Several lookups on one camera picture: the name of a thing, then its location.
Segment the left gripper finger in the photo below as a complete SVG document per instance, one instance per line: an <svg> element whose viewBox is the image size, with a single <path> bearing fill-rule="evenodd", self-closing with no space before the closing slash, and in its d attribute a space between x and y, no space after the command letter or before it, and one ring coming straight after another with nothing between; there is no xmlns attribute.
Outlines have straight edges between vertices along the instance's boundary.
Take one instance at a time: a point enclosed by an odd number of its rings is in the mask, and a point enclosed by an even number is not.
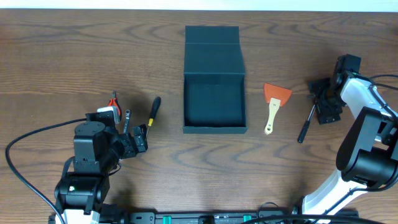
<svg viewBox="0 0 398 224"><path fill-rule="evenodd" d="M138 152L146 152L148 149L147 139L144 136L135 136L135 142Z"/></svg>
<svg viewBox="0 0 398 224"><path fill-rule="evenodd" d="M146 137L146 135L147 135L147 126L146 126L145 124L141 124L141 125L138 125L138 126L134 126L134 127L132 128L132 132L133 132L133 134L134 134L135 136L140 135L140 136Z"/></svg>

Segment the small claw hammer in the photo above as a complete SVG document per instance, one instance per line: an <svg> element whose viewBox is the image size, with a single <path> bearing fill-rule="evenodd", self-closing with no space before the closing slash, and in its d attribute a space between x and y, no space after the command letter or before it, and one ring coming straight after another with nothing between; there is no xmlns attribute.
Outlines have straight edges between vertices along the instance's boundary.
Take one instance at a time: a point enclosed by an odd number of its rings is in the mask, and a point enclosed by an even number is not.
<svg viewBox="0 0 398 224"><path fill-rule="evenodd" d="M302 129L300 131L300 134L299 134L299 136L297 138L297 142L300 143L300 144L304 142L305 136L306 136L307 131L308 131L309 126L310 126L310 122L311 122L312 116L313 116L313 114L315 112L316 105L317 105L317 100L316 100L316 96L315 95L310 95L309 98L311 98L313 100L313 106L312 106L311 111L309 113L309 116L308 116L307 120L304 122L304 124L302 126Z"/></svg>

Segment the orange scraper wooden handle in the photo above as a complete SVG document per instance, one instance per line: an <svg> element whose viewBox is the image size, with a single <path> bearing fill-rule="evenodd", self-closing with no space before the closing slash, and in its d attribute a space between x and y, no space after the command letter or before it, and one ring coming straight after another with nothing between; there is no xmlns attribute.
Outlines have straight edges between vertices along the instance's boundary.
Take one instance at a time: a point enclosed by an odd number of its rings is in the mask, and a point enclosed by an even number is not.
<svg viewBox="0 0 398 224"><path fill-rule="evenodd" d="M283 107L288 102L292 90L282 88L270 83L264 84L264 98L269 105L269 116L267 124L264 128L264 133L270 135L274 129L274 120L280 107Z"/></svg>

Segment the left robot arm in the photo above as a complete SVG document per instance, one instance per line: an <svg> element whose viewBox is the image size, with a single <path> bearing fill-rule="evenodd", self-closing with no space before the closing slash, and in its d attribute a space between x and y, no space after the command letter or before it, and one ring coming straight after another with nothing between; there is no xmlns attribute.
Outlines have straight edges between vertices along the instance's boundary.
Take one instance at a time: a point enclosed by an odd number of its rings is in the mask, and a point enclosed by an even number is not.
<svg viewBox="0 0 398 224"><path fill-rule="evenodd" d="M133 127L120 134L113 125L87 121L75 128L75 156L66 161L55 188L60 215L49 223L129 223L128 212L105 204L110 189L109 177L120 161L146 152L147 126Z"/></svg>

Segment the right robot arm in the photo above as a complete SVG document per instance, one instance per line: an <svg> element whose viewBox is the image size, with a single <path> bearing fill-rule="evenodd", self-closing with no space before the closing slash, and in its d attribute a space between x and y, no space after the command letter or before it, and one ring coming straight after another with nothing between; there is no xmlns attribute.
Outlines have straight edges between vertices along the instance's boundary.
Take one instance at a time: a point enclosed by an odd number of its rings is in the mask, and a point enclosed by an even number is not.
<svg viewBox="0 0 398 224"><path fill-rule="evenodd" d="M347 106L355 121L336 156L336 169L298 208L307 222L329 223L329 217L357 197L382 192L397 183L397 113L369 78L322 79L309 83L318 114L324 104Z"/></svg>

